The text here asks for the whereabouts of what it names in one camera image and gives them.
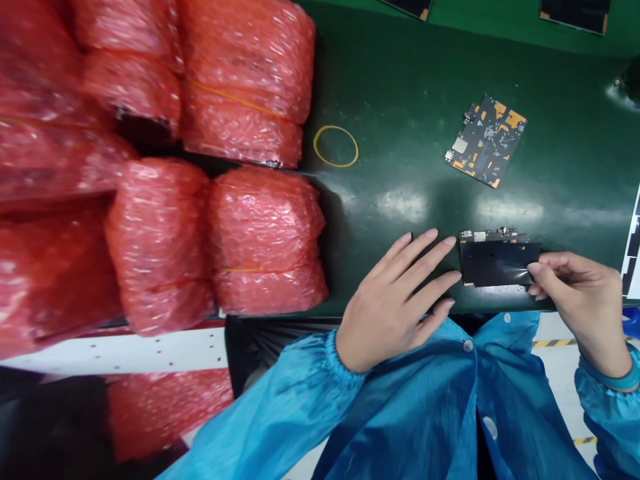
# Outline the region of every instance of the person's left hand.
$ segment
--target person's left hand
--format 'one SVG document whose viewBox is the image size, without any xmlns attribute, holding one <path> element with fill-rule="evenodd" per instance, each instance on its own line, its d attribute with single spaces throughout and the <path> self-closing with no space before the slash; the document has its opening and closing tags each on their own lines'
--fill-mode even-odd
<svg viewBox="0 0 640 480">
<path fill-rule="evenodd" d="M 454 300 L 438 299 L 460 280 L 460 272 L 447 272 L 413 295 L 455 245 L 455 237 L 448 237 L 411 265 L 437 236 L 438 230 L 431 229 L 412 242 L 407 233 L 362 280 L 335 337 L 346 368 L 366 372 L 383 360 L 419 347 L 447 318 Z M 433 314 L 420 323 L 434 303 Z"/>
</svg>

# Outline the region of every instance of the hand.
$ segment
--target hand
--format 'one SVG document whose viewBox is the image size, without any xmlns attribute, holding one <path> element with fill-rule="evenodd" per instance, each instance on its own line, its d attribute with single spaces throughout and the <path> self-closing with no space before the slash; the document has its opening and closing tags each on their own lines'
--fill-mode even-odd
<svg viewBox="0 0 640 480">
<path fill-rule="evenodd" d="M 535 280 L 529 294 L 552 298 L 587 360 L 607 377 L 628 374 L 620 273 L 570 252 L 543 253 L 528 269 Z"/>
<path fill-rule="evenodd" d="M 412 242 L 407 233 L 362 280 L 335 337 L 346 368 L 366 372 L 383 360 L 419 347 L 447 318 L 454 301 L 438 299 L 460 280 L 460 272 L 447 272 L 412 295 L 455 245 L 455 237 L 448 237 L 411 265 L 437 236 L 438 230 L 431 229 Z M 433 314 L 419 323 L 434 303 Z"/>
</svg>

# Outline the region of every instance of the red bubble wrap bag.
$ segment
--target red bubble wrap bag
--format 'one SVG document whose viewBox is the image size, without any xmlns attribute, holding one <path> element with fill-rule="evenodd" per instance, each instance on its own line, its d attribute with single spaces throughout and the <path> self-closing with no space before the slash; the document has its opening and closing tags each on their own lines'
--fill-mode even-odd
<svg viewBox="0 0 640 480">
<path fill-rule="evenodd" d="M 53 6 L 0 0 L 0 202 L 115 189 L 135 152 L 79 91 L 81 56 Z"/>
<path fill-rule="evenodd" d="M 176 140 L 180 84 L 157 61 L 96 50 L 87 56 L 83 89 L 115 114 L 120 120 L 117 132 L 124 138 L 139 145 L 170 144 Z"/>
<path fill-rule="evenodd" d="M 306 179 L 258 167 L 214 180 L 213 288 L 224 312 L 304 311 L 327 297 L 317 245 L 325 219 L 317 198 Z"/>
<path fill-rule="evenodd" d="M 178 136 L 184 63 L 175 0 L 73 0 L 75 34 L 88 51 L 84 90 L 137 145 Z"/>
<path fill-rule="evenodd" d="M 130 162 L 105 230 L 133 330 L 189 328 L 213 310 L 204 261 L 209 180 L 178 159 Z"/>
<path fill-rule="evenodd" d="M 315 27 L 289 0 L 184 0 L 182 135 L 190 151 L 296 168 Z"/>
<path fill-rule="evenodd" d="M 109 386 L 116 460 L 169 448 L 232 402 L 228 369 L 124 375 Z"/>
<path fill-rule="evenodd" d="M 122 315 L 106 202 L 0 218 L 0 357 L 29 353 Z"/>
</svg>

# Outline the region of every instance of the sleeve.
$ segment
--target sleeve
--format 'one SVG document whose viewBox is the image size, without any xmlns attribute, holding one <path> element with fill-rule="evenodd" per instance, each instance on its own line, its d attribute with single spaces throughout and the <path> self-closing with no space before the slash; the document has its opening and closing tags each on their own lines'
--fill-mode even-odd
<svg viewBox="0 0 640 480">
<path fill-rule="evenodd" d="M 340 361 L 335 330 L 300 339 L 158 479 L 279 480 L 344 419 L 365 376 Z"/>
<path fill-rule="evenodd" d="M 637 375 L 640 352 L 627 346 L 635 364 L 632 372 Z M 602 480 L 640 478 L 640 387 L 630 393 L 613 390 L 596 379 L 586 363 L 582 357 L 575 386 L 585 410 L 585 423 L 598 438 L 598 475 Z"/>
</svg>

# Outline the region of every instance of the yellow and black hazard tape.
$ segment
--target yellow and black hazard tape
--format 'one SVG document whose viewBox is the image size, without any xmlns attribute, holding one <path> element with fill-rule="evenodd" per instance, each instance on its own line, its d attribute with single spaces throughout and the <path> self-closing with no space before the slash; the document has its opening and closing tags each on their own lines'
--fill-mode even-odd
<svg viewBox="0 0 640 480">
<path fill-rule="evenodd" d="M 596 442 L 598 442 L 598 439 L 596 437 L 584 437 L 581 439 L 573 440 L 574 445 L 584 445 L 586 443 L 596 443 Z"/>
<path fill-rule="evenodd" d="M 533 348 L 545 348 L 545 347 L 566 347 L 567 345 L 576 345 L 575 339 L 560 339 L 560 340 L 534 340 Z"/>
</svg>

